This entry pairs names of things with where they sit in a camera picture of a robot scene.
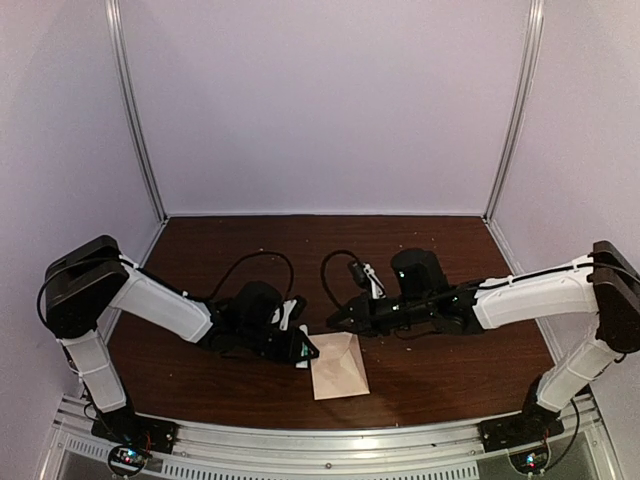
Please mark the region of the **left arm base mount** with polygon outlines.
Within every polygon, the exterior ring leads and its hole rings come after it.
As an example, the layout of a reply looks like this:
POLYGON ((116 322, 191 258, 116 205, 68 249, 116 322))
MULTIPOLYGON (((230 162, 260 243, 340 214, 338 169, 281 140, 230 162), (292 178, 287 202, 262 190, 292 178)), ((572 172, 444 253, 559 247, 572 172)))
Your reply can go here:
POLYGON ((114 443, 107 453, 106 464, 118 477, 131 478, 145 469, 157 467, 159 454, 171 454, 178 425, 167 420, 139 415, 115 420, 96 416, 91 434, 114 443))

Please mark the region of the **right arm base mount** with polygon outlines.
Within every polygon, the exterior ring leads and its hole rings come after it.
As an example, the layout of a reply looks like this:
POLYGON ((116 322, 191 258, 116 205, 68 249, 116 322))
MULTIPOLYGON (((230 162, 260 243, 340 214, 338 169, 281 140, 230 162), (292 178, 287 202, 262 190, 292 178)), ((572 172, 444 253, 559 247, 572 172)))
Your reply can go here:
POLYGON ((559 420, 548 425, 526 420, 522 413, 484 420, 478 425, 486 453, 506 450, 513 469, 522 475, 542 474, 551 464, 549 439, 564 432, 559 420))

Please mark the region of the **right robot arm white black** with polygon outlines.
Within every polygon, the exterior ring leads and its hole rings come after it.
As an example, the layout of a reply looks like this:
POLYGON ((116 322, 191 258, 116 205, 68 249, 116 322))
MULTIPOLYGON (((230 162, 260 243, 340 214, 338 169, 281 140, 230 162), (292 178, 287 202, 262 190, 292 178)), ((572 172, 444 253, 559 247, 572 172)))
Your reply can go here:
POLYGON ((524 320, 593 314, 597 325, 533 384, 533 397, 513 419, 519 440, 535 440, 570 400, 608 366, 639 350, 639 274, 608 241, 568 263, 519 276, 448 282, 437 255, 398 252, 391 268, 400 293, 386 295, 374 269, 348 266, 360 295, 337 304, 326 325, 362 336, 428 324, 441 335, 478 335, 524 320))

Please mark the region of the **beige envelope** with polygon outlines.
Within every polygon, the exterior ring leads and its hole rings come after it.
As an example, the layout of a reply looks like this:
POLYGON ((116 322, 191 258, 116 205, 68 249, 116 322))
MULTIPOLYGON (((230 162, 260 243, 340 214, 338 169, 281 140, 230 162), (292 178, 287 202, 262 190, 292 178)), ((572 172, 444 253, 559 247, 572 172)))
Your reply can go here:
POLYGON ((312 335, 319 357, 311 361, 316 401, 370 393, 359 337, 347 332, 312 335))

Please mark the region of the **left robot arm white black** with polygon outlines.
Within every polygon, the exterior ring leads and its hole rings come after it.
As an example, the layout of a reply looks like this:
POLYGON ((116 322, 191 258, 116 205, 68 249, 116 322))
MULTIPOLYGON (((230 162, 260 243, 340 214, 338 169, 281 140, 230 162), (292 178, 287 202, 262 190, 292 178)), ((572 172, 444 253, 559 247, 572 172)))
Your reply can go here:
POLYGON ((51 263, 36 296, 41 323, 71 360, 95 410, 106 414, 106 429, 123 444, 137 442, 144 424, 128 410, 131 402, 99 332, 105 311, 132 314, 208 351, 242 348, 296 365, 320 355, 295 324, 305 307, 304 298, 264 281, 250 281, 230 298, 194 296, 140 267, 109 235, 51 263))

